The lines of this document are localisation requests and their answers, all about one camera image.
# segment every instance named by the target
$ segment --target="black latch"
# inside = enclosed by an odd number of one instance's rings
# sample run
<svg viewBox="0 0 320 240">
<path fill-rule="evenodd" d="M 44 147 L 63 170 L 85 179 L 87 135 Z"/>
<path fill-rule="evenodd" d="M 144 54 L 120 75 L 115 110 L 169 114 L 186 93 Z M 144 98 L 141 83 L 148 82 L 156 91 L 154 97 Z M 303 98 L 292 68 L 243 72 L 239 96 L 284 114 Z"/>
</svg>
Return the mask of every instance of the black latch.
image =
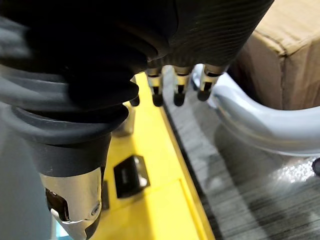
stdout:
<svg viewBox="0 0 320 240">
<path fill-rule="evenodd" d="M 114 167 L 114 180 L 118 198 L 128 198 L 150 186 L 142 156 L 132 155 Z"/>
</svg>

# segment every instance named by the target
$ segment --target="metal finger tip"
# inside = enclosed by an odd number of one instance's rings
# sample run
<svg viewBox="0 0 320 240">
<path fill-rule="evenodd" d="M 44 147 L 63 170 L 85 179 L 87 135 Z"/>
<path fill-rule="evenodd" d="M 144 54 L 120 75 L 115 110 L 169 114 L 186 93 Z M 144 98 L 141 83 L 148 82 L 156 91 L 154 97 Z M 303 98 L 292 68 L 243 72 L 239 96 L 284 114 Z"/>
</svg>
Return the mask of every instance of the metal finger tip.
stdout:
<svg viewBox="0 0 320 240">
<path fill-rule="evenodd" d="M 174 105 L 176 105 L 177 107 L 182 106 L 185 102 L 185 94 L 175 93 L 173 96 L 173 102 L 174 102 Z"/>
<path fill-rule="evenodd" d="M 164 104 L 164 99 L 162 97 L 162 94 L 152 95 L 152 101 L 156 107 L 161 107 Z"/>
<path fill-rule="evenodd" d="M 199 90 L 198 94 L 197 94 L 197 97 L 201 102 L 205 102 L 210 97 L 210 91 L 201 91 L 201 90 Z"/>
<path fill-rule="evenodd" d="M 139 98 L 139 96 L 137 96 L 136 98 L 130 100 L 130 104 L 131 104 L 131 106 L 133 106 L 133 107 L 139 106 L 139 104 L 140 104 L 140 98 Z"/>
</svg>

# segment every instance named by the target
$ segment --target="gray surface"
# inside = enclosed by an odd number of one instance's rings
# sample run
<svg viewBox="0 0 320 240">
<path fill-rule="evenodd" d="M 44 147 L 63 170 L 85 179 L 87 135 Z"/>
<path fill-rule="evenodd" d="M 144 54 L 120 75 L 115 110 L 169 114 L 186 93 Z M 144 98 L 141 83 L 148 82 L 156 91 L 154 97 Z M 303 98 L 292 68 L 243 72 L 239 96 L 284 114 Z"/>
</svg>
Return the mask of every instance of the gray surface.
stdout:
<svg viewBox="0 0 320 240">
<path fill-rule="evenodd" d="M 0 112 L 6 105 L 0 103 Z M 48 240 L 51 215 L 24 145 L 0 121 L 0 239 Z"/>
<path fill-rule="evenodd" d="M 197 100 L 192 88 L 173 104 L 173 73 L 165 70 L 164 101 L 214 218 L 216 239 L 320 239 L 320 178 L 310 159 L 246 145 Z"/>
</svg>

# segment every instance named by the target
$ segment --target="screw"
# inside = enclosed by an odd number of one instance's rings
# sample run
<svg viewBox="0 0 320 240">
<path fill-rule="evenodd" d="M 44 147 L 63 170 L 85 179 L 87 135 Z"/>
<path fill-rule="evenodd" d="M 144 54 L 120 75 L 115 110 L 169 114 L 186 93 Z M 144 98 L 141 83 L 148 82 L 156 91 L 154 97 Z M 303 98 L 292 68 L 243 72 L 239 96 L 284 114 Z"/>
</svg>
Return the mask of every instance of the screw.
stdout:
<svg viewBox="0 0 320 240">
<path fill-rule="evenodd" d="M 92 216 L 95 215 L 98 212 L 99 207 L 100 207 L 100 203 L 98 203 L 97 206 L 95 206 L 95 208 L 92 210 L 92 212 L 91 212 Z"/>
</svg>

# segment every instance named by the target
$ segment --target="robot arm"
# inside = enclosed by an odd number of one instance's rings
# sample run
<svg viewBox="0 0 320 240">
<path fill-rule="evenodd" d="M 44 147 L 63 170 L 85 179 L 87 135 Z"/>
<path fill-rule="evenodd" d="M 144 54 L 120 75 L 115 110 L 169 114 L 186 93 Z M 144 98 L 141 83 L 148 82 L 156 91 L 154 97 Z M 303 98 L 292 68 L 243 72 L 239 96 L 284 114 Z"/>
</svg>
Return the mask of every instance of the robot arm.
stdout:
<svg viewBox="0 0 320 240">
<path fill-rule="evenodd" d="M 3 119 L 25 139 L 48 208 L 75 240 L 98 225 L 110 132 L 138 94 L 133 75 L 148 69 L 160 95 L 153 69 L 173 65 L 180 105 L 186 76 L 206 64 L 198 94 L 206 100 L 272 2 L 1 2 L 0 100 L 11 105 Z"/>
</svg>

